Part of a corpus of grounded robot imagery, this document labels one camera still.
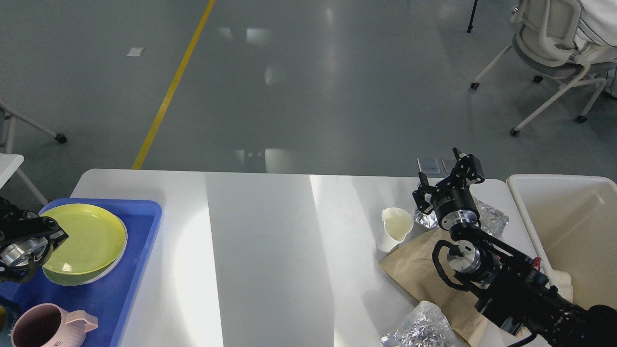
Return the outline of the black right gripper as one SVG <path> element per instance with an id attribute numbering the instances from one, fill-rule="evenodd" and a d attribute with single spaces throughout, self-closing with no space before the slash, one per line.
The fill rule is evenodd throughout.
<path id="1" fill-rule="evenodd" d="M 449 176 L 431 184 L 424 172 L 418 172 L 419 184 L 414 191 L 416 208 L 423 214 L 435 211 L 443 230 L 461 223 L 478 224 L 480 213 L 469 187 L 485 182 L 480 160 L 474 154 L 466 154 L 457 147 L 452 151 L 456 162 Z"/>

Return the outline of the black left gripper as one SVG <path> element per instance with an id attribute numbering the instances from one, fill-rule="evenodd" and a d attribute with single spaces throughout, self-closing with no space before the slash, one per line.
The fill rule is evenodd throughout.
<path id="1" fill-rule="evenodd" d="M 40 235 L 24 239 L 11 239 L 1 233 L 1 274 L 2 278 L 33 278 L 38 268 L 44 264 L 69 235 L 51 217 L 40 217 Z"/>

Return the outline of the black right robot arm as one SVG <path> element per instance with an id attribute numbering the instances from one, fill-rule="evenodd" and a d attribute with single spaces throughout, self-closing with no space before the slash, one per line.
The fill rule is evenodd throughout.
<path id="1" fill-rule="evenodd" d="M 480 211 L 470 191 L 485 181 L 481 163 L 454 148 L 456 162 L 446 178 L 430 184 L 419 172 L 412 193 L 419 211 L 435 213 L 450 240 L 436 242 L 431 257 L 442 281 L 476 296 L 476 310 L 510 334 L 522 328 L 530 336 L 522 347 L 541 336 L 551 347 L 614 347 L 616 310 L 606 305 L 584 309 L 548 286 L 549 278 L 534 260 L 481 229 Z"/>

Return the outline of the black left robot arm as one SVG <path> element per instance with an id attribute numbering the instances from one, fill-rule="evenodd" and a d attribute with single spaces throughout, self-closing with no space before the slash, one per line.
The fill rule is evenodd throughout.
<path id="1" fill-rule="evenodd" d="M 55 219 L 19 209 L 1 198 L 1 281 L 18 284 L 30 281 L 68 238 Z"/>

